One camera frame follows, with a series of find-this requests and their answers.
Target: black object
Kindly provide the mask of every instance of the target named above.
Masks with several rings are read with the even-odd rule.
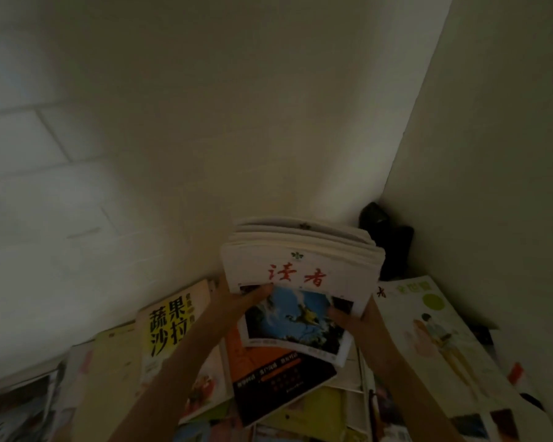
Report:
[[[414,229],[411,226],[394,227],[389,215],[374,201],[360,212],[359,228],[367,231],[375,244],[385,250],[385,262],[379,279],[390,281],[401,276],[407,267]]]

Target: green circle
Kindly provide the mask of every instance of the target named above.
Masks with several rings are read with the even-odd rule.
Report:
[[[424,295],[422,297],[422,301],[424,302],[424,305],[426,305],[426,307],[432,310],[443,310],[443,308],[445,308],[445,302],[442,300],[442,298],[433,293],[428,293],[427,295]]]

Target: hand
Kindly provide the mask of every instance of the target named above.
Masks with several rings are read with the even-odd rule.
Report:
[[[354,341],[371,371],[384,382],[387,382],[391,373],[404,362],[372,297],[361,319],[347,315],[334,307],[328,309],[328,316],[354,336]]]
[[[269,297],[272,292],[273,284],[265,284],[247,295],[230,293],[225,273],[222,273],[211,303],[194,322],[190,332],[200,334],[204,342],[215,347],[246,310]]]

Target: blue sky photo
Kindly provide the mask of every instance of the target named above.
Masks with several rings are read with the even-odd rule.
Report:
[[[311,342],[312,347],[322,348],[328,332],[338,328],[326,319],[329,306],[330,301],[322,293],[275,285],[270,298],[246,312],[249,337],[290,341],[292,337],[299,343]]]

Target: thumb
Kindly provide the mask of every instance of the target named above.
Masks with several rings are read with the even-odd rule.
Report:
[[[354,332],[358,330],[360,319],[358,319],[356,316],[351,316],[347,313],[344,313],[333,306],[330,306],[330,308],[328,308],[328,316],[337,325],[353,335]]]
[[[266,299],[273,292],[273,284],[260,285],[256,290],[251,291],[242,298],[242,304],[246,310]]]

